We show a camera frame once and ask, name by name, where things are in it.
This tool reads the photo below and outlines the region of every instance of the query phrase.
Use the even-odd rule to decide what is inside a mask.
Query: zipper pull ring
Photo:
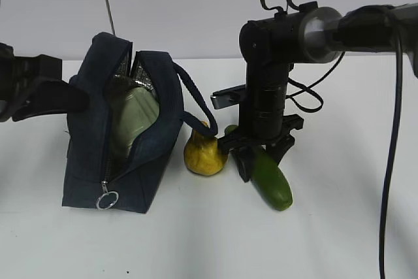
[[[102,181],[101,185],[102,185],[103,194],[109,195],[109,191],[107,190],[107,181]]]
[[[103,194],[96,201],[96,208],[98,210],[104,210],[104,209],[112,208],[118,202],[119,193],[116,192],[116,191],[108,191],[107,190],[107,184],[108,184],[108,182],[106,180],[101,182]],[[100,202],[103,200],[103,198],[105,198],[106,196],[109,196],[110,194],[114,194],[115,199],[108,206],[101,207]]]

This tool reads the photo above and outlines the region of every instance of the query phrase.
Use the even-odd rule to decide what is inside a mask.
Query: white table
[[[178,62],[208,103],[213,91],[244,82],[241,59]],[[65,77],[79,65],[66,61]],[[387,278],[418,277],[418,80],[405,65]],[[291,76],[310,83],[328,68],[297,65]],[[211,178],[188,172],[182,156],[187,126],[146,215],[63,208],[65,116],[1,124],[0,278],[378,278],[394,57],[347,57],[317,91],[325,106],[301,114],[304,129],[293,131],[296,145],[280,165],[294,195],[285,212],[270,209],[243,183],[232,159]],[[204,118],[184,95],[187,109]],[[287,103],[287,113],[294,112],[300,114]],[[237,122],[238,107],[214,114],[223,130]]]

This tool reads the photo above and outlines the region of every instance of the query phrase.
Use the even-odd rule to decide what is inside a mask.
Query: bag handle
[[[204,102],[203,96],[200,91],[197,89],[195,83],[188,75],[188,73],[181,68],[177,63],[173,62],[174,70],[177,72],[180,79],[183,81],[185,87],[194,98],[198,106],[203,110],[206,117],[209,119],[209,127],[206,127],[199,119],[197,119],[194,115],[190,112],[184,111],[183,113],[183,121],[192,127],[194,130],[199,132],[201,135],[205,137],[214,137],[217,135],[217,123],[214,118],[214,115],[210,112],[208,106]]]

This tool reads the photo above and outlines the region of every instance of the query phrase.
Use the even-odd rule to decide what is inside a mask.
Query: navy blue bag
[[[217,134],[216,121],[189,75],[166,52],[137,52],[131,67],[132,43],[108,33],[94,37],[78,74],[70,85],[89,95],[89,108],[69,113],[70,143],[65,171],[63,206],[145,213],[158,189],[183,122],[206,136]],[[130,77],[142,67],[159,102],[154,124],[133,142],[119,171],[111,171],[112,110],[106,89],[115,76]],[[184,110],[182,79],[209,119],[206,127]]]

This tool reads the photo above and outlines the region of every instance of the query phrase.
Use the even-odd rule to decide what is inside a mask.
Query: yellow squash
[[[190,171],[203,176],[212,176],[223,169],[227,160],[228,155],[222,154],[217,148],[216,137],[204,137],[192,130],[190,139],[184,147],[184,163]]]

